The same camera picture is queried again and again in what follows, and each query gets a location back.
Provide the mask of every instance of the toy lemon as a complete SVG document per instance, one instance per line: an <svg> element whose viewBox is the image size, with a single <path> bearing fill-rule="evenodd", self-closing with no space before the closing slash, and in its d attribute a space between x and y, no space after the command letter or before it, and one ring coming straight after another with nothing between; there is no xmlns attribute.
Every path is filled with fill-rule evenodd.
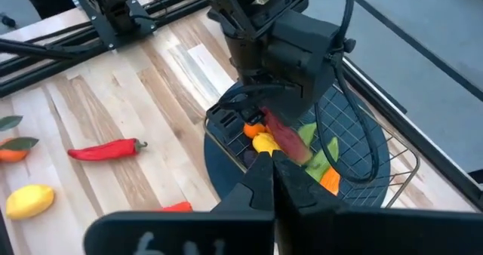
<svg viewBox="0 0 483 255"><path fill-rule="evenodd" d="M7 198L7 217L22 220L47 210L54 202L54 190L50 186L32 184L13 192Z"/></svg>

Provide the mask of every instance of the orange carrot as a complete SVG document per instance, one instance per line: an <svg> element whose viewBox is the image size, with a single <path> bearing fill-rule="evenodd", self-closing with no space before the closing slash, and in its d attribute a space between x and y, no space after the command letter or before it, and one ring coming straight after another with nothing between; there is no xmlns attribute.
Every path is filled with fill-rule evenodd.
<svg viewBox="0 0 483 255"><path fill-rule="evenodd" d="M339 182L340 175L332 167L325 172L322 180L320 180L320 184L334 195L339 193Z"/></svg>

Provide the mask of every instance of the orange fruit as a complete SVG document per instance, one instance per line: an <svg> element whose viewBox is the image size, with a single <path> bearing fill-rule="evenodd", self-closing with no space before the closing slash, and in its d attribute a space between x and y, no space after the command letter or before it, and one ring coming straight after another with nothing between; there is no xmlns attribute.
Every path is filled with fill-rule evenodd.
<svg viewBox="0 0 483 255"><path fill-rule="evenodd" d="M12 139L13 138L5 139L0 142L0 145L5 144L6 142ZM22 161L27 156L27 154L29 154L28 150L13 151L8 149L0 149L0 161L9 161L9 162Z"/></svg>
<svg viewBox="0 0 483 255"><path fill-rule="evenodd" d="M261 123L256 123L254 125L245 123L245 126L243 127L243 133L251 139L255 138L257 134L262 132L265 132L265 126Z"/></svg>

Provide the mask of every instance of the red vegetable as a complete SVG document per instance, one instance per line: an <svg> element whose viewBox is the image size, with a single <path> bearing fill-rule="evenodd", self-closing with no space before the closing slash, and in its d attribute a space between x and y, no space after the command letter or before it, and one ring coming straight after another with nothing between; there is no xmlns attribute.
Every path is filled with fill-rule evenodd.
<svg viewBox="0 0 483 255"><path fill-rule="evenodd" d="M307 163L312 158L312 152L298 133L283 125L266 107L262 108L262 112L265 114L265 122L273 138L287 157L298 164Z"/></svg>
<svg viewBox="0 0 483 255"><path fill-rule="evenodd" d="M148 143L140 143L138 139L120 139L100 146L85 149L69 149L67 154L81 161L103 161L136 155Z"/></svg>
<svg viewBox="0 0 483 255"><path fill-rule="evenodd" d="M191 207L191 204L188 201L183 201L181 203L175 204L170 207L164 207L161 210L157 210L157 211L184 213L184 212L192 212L193 209Z"/></svg>

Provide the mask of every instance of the light wood grain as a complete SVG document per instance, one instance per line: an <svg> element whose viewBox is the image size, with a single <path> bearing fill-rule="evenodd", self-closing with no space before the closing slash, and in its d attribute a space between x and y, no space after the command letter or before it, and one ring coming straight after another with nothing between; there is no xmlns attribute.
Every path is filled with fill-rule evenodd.
<svg viewBox="0 0 483 255"><path fill-rule="evenodd" d="M37 217L4 217L16 254L82 254L86 228L117 210L154 210L185 200L195 210L217 204L202 151L203 118L234 83L236 71L219 26L206 12L0 100L0 117L23 115L20 126L0 138L40 139L24 161L0 166L2 212L10 193L26 184L44 183L57 194L52 208ZM2 37L27 40L86 19L75 9ZM136 158L98 163L65 153L123 137L149 147ZM405 161L412 162L398 158L393 169L408 169ZM474 210L425 160L394 206Z"/></svg>

